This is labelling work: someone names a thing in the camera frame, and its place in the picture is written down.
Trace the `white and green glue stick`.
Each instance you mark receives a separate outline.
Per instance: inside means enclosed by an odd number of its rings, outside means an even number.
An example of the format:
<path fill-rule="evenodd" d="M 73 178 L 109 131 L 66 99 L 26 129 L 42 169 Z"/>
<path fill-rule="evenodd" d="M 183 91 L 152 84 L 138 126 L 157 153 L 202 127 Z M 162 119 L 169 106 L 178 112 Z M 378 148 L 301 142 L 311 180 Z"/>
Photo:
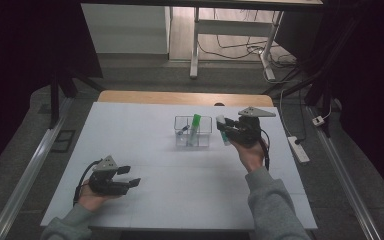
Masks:
<path fill-rule="evenodd" d="M 225 117 L 223 115 L 218 115 L 216 117 L 216 123 L 217 123 L 217 129 L 220 131 L 221 138 L 223 140 L 224 145 L 229 146 L 230 141 L 225 132 L 225 126 L 226 126 Z"/>

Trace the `aluminium floor rail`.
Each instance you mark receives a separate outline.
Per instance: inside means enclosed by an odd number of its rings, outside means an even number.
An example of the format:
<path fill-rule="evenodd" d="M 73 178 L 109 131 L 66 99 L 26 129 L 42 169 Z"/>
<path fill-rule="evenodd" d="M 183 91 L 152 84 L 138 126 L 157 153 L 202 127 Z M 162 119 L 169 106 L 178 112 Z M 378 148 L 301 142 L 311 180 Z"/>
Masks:
<path fill-rule="evenodd" d="M 359 191 L 343 161 L 339 149 L 331 137 L 328 137 L 320 126 L 311 124 L 316 132 L 325 153 L 333 167 L 333 170 L 341 184 L 341 187 L 353 209 L 360 228 L 367 240 L 382 240 L 381 233 L 376 225 L 366 203 L 360 196 Z"/>
<path fill-rule="evenodd" d="M 26 169 L 24 170 L 20 180 L 15 186 L 11 196 L 6 202 L 0 213 L 0 240 L 5 240 L 8 235 L 24 201 L 26 200 L 40 169 L 50 152 L 61 127 L 67 119 L 68 112 L 74 102 L 73 98 L 65 98 L 57 113 L 59 118 L 55 125 L 47 129 L 42 137 L 38 147 L 36 148 L 32 158 L 30 159 Z"/>

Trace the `white cabinet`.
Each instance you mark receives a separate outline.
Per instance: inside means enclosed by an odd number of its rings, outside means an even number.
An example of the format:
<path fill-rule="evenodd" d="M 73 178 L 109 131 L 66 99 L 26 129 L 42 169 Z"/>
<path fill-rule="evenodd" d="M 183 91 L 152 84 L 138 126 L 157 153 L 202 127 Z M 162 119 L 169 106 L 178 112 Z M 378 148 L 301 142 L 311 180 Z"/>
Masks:
<path fill-rule="evenodd" d="M 169 53 L 169 7 L 86 3 L 81 7 L 98 53 Z"/>

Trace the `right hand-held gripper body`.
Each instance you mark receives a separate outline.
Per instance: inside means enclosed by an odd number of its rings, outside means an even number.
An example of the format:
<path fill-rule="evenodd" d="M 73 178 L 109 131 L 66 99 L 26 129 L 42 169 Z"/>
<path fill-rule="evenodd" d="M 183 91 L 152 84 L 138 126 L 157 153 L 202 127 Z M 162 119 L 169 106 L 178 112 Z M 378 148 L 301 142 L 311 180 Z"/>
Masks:
<path fill-rule="evenodd" d="M 238 112 L 237 127 L 225 126 L 225 130 L 232 129 L 235 135 L 230 140 L 249 148 L 256 144 L 261 137 L 260 117 L 275 117 L 276 114 L 256 107 L 248 107 Z"/>

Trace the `person's right hand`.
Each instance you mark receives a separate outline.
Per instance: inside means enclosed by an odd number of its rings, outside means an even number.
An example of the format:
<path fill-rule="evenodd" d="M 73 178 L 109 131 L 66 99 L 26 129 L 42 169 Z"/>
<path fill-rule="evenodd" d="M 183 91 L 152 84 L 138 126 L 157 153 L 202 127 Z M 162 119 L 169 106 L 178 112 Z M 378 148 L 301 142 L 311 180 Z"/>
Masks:
<path fill-rule="evenodd" d="M 252 172 L 264 166 L 265 154 L 259 143 L 252 147 L 246 148 L 233 140 L 230 143 L 238 152 L 239 159 L 248 172 Z"/>

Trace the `wooden table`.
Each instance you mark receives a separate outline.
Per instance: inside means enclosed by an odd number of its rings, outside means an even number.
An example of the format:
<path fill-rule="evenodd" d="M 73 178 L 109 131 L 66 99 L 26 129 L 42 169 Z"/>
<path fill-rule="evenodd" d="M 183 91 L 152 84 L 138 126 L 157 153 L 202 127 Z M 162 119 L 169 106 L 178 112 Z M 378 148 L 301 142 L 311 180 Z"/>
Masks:
<path fill-rule="evenodd" d="M 267 95 L 105 90 L 98 102 L 215 106 L 273 107 Z"/>

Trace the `green highlighter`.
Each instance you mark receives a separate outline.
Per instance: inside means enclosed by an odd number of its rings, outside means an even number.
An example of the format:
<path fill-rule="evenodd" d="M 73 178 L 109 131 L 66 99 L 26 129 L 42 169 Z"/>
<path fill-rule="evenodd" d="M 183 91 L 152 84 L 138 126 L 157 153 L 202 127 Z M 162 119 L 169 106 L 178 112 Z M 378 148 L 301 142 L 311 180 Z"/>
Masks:
<path fill-rule="evenodd" d="M 201 116 L 199 114 L 195 114 L 193 116 L 190 135 L 188 138 L 189 146 L 196 146 L 198 144 L 198 132 L 199 132 L 200 120 L 201 120 Z"/>

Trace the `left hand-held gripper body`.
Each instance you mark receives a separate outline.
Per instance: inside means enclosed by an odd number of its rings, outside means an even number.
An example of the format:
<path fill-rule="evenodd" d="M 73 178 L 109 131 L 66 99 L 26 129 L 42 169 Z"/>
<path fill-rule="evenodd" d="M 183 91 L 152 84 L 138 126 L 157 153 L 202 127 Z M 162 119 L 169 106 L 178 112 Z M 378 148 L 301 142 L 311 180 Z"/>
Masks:
<path fill-rule="evenodd" d="M 113 181 L 113 177 L 117 175 L 118 168 L 119 166 L 111 155 L 101 159 L 93 168 L 92 175 L 89 177 L 91 190 L 99 195 L 125 195 L 129 189 L 129 184 Z"/>

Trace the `person's left hand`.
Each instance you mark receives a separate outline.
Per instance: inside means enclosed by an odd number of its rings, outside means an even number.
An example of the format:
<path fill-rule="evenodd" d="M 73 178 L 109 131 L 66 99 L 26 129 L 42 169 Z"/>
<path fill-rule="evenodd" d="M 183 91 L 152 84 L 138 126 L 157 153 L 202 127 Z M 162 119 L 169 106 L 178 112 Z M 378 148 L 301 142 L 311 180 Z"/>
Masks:
<path fill-rule="evenodd" d="M 94 212 L 97 211 L 106 201 L 116 199 L 116 196 L 99 195 L 94 193 L 90 186 L 89 181 L 85 180 L 80 188 L 78 204 L 85 209 Z"/>

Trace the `white power strip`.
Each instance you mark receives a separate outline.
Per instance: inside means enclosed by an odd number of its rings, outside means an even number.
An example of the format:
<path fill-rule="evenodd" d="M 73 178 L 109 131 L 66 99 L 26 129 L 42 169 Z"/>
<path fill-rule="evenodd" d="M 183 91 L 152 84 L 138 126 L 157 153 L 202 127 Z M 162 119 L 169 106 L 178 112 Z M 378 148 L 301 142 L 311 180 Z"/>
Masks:
<path fill-rule="evenodd" d="M 298 161 L 300 163 L 308 163 L 310 159 L 298 139 L 295 136 L 290 136 L 287 140 Z"/>

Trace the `black metal stand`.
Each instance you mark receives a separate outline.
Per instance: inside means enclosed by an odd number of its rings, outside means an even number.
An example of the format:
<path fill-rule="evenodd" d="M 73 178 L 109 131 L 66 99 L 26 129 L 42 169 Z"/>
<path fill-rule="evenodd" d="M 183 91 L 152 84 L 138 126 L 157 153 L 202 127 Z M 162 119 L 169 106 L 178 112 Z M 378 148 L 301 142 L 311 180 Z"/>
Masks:
<path fill-rule="evenodd" d="M 321 117 L 325 123 L 321 124 L 320 127 L 327 136 L 330 136 L 328 124 L 331 113 L 330 75 L 333 73 L 333 66 L 338 62 L 340 53 L 343 51 L 359 22 L 360 19 L 357 17 L 348 17 L 347 21 L 338 28 L 330 40 L 309 59 L 311 66 L 317 67 L 317 70 L 300 83 L 283 89 L 274 95 L 275 99 L 281 100 L 310 86 L 304 97 L 304 104 L 306 106 L 315 106 L 319 100 L 322 100 Z"/>
<path fill-rule="evenodd" d="M 62 110 L 59 103 L 59 91 L 62 91 L 66 98 L 75 98 L 78 89 L 74 84 L 74 80 L 78 79 L 85 83 L 89 87 L 98 92 L 105 91 L 105 88 L 90 77 L 80 73 L 74 68 L 65 67 L 58 68 L 52 75 L 50 80 L 51 89 L 51 118 L 50 129 L 54 129 L 57 126 L 57 122 L 62 118 Z"/>

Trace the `dark curtain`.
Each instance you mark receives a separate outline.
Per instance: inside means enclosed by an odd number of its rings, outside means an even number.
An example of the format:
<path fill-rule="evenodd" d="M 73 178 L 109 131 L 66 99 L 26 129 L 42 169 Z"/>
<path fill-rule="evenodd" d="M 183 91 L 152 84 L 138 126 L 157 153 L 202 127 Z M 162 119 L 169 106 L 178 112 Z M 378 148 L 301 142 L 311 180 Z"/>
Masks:
<path fill-rule="evenodd" d="M 102 75 L 82 2 L 0 0 L 0 155 L 33 92 L 56 75 Z"/>
<path fill-rule="evenodd" d="M 369 0 L 329 75 L 344 131 L 384 179 L 384 0 Z"/>

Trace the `clear plastic organizer box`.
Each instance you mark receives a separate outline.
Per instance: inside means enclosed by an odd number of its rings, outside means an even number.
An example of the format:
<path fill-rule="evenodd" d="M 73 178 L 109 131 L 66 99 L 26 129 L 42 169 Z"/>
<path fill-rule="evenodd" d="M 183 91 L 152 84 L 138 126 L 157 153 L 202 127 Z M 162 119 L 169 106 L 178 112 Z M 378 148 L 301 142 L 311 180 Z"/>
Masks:
<path fill-rule="evenodd" d="M 198 132 L 198 144 L 196 146 L 188 145 L 188 138 L 190 135 L 190 129 L 192 125 L 193 116 L 176 116 L 174 119 L 174 132 L 176 137 L 177 147 L 208 147 L 210 145 L 210 135 L 212 134 L 212 118 L 209 116 L 201 116 L 199 132 Z M 184 126 L 189 125 L 189 129 L 183 135 L 176 135 L 176 132 L 182 129 Z"/>

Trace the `white desk frame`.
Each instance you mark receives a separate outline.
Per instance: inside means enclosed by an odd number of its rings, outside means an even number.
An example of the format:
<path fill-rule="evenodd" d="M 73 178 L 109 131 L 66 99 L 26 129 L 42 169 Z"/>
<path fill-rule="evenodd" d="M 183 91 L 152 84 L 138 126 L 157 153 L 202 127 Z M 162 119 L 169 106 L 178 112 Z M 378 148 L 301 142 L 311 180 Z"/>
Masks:
<path fill-rule="evenodd" d="M 191 52 L 190 78 L 196 79 L 198 76 L 198 52 L 200 35 L 224 35 L 224 36 L 245 36 L 263 37 L 266 39 L 262 50 L 257 51 L 264 70 L 264 76 L 269 81 L 275 80 L 275 75 L 269 62 L 270 50 L 282 19 L 282 11 L 274 11 L 273 19 L 270 22 L 257 21 L 234 21 L 212 19 L 201 19 L 200 8 L 194 8 L 193 21 L 193 42 Z"/>

